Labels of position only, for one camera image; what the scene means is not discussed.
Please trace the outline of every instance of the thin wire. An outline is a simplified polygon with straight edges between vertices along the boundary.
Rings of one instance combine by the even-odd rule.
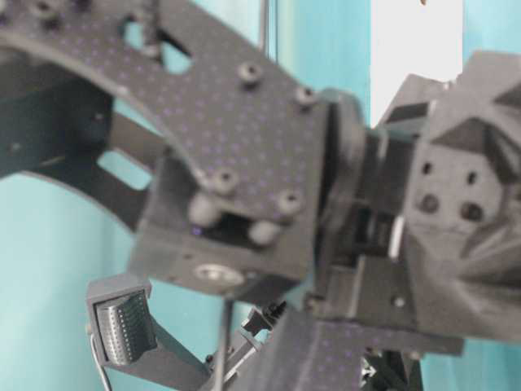
[[[278,0],[275,2],[275,63],[278,64]]]
[[[234,312],[234,302],[225,299],[222,306],[221,328],[219,329],[219,349],[215,363],[215,385],[213,391],[222,391],[225,383],[226,356],[230,345],[230,325]]]
[[[269,53],[269,0],[260,0],[259,19],[259,49],[265,54]]]
[[[96,345],[94,343],[94,334],[90,335],[90,351],[92,352],[92,357],[96,364],[96,369],[98,369],[99,377],[101,378],[105,391],[112,391],[111,381],[108,379],[105,369],[99,365],[98,355],[96,354]]]

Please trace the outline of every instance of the black carbon fiber bracket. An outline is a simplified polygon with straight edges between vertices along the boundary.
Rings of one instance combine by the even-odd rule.
[[[56,62],[136,107],[198,186],[205,188],[219,168],[233,169],[240,179],[234,197],[213,195],[226,212],[277,221],[277,194],[293,189],[305,198],[302,219],[313,222],[326,103],[303,110],[298,84],[237,33],[188,1],[161,2],[161,33],[191,58],[190,69],[175,75],[125,43],[121,27],[132,18],[132,2],[61,2],[47,27],[30,3],[7,1],[0,42]],[[239,77],[245,63],[262,72],[254,88]]]

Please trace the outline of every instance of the metal shaft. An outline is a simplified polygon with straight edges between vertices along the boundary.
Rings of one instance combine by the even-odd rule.
[[[219,349],[215,363],[215,386],[213,391],[223,391],[226,375],[226,356],[230,345],[231,317],[234,312],[234,302],[225,299],[222,307],[221,328],[219,330]]]
[[[269,0],[260,0],[259,49],[268,54]]]

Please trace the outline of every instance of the ribbed rubber pad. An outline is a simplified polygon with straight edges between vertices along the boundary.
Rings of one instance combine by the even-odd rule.
[[[105,354],[113,364],[129,365],[156,347],[144,292],[105,301],[96,312]]]

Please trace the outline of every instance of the white wall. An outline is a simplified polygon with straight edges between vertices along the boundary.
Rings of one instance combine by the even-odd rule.
[[[447,81],[462,71],[463,0],[372,0],[371,119],[410,73]]]

